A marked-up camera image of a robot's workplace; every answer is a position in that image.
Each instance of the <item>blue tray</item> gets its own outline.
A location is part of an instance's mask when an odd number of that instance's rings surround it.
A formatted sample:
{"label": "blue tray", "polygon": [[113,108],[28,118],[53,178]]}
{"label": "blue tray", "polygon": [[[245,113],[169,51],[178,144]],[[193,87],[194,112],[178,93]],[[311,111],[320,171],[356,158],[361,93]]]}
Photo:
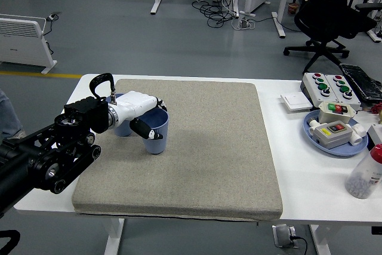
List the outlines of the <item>blue tray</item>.
{"label": "blue tray", "polygon": [[[320,150],[323,150],[324,152],[330,153],[332,155],[338,155],[338,156],[352,156],[356,155],[357,153],[360,153],[363,151],[365,147],[368,146],[368,136],[366,135],[365,137],[362,138],[362,141],[360,144],[356,146],[352,146],[350,143],[345,143],[341,146],[336,146],[335,148],[332,149],[326,149],[323,146],[320,146],[318,143],[316,143],[313,139],[312,136],[309,134],[309,124],[307,123],[307,120],[309,118],[314,118],[318,121],[318,114],[320,113],[320,110],[314,110],[313,112],[308,113],[303,121],[303,128],[305,131],[305,134],[308,136],[308,139]],[[357,122],[354,119],[350,119],[349,125],[353,126],[357,124]]]}

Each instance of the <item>gray mat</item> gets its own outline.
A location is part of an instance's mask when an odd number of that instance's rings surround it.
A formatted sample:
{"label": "gray mat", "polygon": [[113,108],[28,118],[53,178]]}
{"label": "gray mat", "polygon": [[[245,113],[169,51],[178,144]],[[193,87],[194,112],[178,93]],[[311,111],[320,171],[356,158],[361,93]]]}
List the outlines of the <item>gray mat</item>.
{"label": "gray mat", "polygon": [[167,148],[144,149],[133,133],[96,135],[101,156],[79,178],[77,213],[220,220],[276,220],[282,201],[255,85],[120,80],[164,100]]}

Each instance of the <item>blue plastic cup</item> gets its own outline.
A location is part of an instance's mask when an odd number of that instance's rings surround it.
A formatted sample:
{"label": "blue plastic cup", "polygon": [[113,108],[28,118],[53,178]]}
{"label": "blue plastic cup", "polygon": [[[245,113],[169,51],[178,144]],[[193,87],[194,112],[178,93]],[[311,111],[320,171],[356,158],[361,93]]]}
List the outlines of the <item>blue plastic cup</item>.
{"label": "blue plastic cup", "polygon": [[[106,101],[110,103],[110,96],[106,98]],[[114,129],[114,134],[119,137],[127,137],[129,136],[133,131],[130,129],[130,121],[124,121],[120,126],[116,127]]]}
{"label": "blue plastic cup", "polygon": [[162,140],[143,139],[143,144],[146,150],[153,155],[159,155],[166,149],[169,120],[168,113],[165,110],[156,107],[138,118],[149,125],[152,130],[163,135]]}

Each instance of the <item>white container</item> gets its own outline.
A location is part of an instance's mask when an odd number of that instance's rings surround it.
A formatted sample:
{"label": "white container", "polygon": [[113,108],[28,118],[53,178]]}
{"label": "white container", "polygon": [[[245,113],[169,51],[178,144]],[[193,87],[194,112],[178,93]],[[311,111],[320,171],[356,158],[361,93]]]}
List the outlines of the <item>white container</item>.
{"label": "white container", "polygon": [[376,145],[360,161],[345,182],[345,188],[354,197],[368,198],[382,178],[382,144]]}

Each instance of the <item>office chair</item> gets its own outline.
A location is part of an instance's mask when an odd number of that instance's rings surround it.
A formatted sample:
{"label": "office chair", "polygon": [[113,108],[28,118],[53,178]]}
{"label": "office chair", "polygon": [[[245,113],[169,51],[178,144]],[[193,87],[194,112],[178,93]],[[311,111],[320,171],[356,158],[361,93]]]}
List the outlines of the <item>office chair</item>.
{"label": "office chair", "polygon": [[[295,15],[294,22],[310,40],[306,41],[306,46],[285,47],[284,55],[289,55],[290,51],[314,52],[315,55],[303,73],[320,56],[325,56],[339,66],[341,61],[334,53],[340,53],[342,58],[347,58],[349,50],[336,39],[339,36],[352,39],[359,32],[367,32],[376,27],[377,22],[367,15],[373,10],[381,10],[382,4],[364,3],[355,8],[357,10],[348,7],[347,0],[307,0]],[[329,42],[336,43],[338,47],[327,47]]]}

